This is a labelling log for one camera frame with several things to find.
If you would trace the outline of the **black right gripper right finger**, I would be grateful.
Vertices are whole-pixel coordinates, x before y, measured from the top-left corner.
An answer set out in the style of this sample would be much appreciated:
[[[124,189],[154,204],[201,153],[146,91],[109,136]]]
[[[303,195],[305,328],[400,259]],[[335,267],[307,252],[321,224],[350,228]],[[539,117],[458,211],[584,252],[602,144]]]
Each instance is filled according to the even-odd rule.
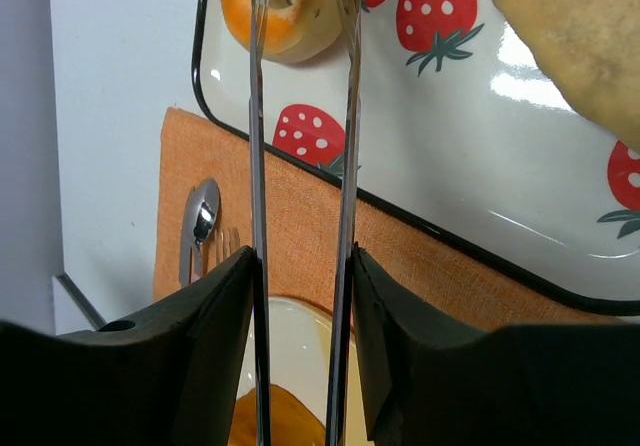
[[[484,332],[354,254],[368,438],[378,445],[635,445],[639,328],[520,324]]]

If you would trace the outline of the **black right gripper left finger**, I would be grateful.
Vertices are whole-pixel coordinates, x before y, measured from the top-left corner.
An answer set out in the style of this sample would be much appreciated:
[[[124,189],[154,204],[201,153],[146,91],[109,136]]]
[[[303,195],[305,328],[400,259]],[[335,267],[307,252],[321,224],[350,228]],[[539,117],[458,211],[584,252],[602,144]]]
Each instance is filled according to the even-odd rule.
[[[252,307],[253,251],[96,331],[1,325],[5,445],[223,445]]]

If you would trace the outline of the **glazed donut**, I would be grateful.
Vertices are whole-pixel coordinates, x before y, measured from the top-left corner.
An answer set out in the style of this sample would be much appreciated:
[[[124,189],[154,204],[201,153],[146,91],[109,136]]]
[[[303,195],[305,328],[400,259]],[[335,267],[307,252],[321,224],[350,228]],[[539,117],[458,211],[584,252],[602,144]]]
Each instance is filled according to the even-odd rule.
[[[250,47],[252,0],[220,0],[226,27]],[[340,36],[337,0],[269,0],[263,58],[297,64],[329,48]]]

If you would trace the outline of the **metal serving tongs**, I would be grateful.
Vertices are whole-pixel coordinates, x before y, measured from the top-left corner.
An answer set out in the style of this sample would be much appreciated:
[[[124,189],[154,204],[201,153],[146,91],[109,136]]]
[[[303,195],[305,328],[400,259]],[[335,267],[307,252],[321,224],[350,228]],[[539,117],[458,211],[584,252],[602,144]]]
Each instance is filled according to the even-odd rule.
[[[349,59],[346,143],[341,186],[339,241],[332,317],[326,412],[327,445],[346,440],[347,380],[353,287],[353,250],[360,132],[361,0],[336,0]],[[262,57],[269,0],[251,0],[249,145],[254,273],[254,342],[256,366],[257,443],[271,443],[269,314],[267,306],[267,226],[264,167]]]

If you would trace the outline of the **large orange swirl bread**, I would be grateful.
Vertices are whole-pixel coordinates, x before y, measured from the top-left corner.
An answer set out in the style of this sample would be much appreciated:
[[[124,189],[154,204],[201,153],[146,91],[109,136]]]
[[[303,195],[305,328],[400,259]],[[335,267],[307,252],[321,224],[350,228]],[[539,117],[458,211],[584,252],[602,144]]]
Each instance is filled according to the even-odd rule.
[[[286,389],[272,384],[271,444],[274,446],[323,446],[325,427]],[[234,407],[229,445],[256,445],[256,389],[240,397]]]

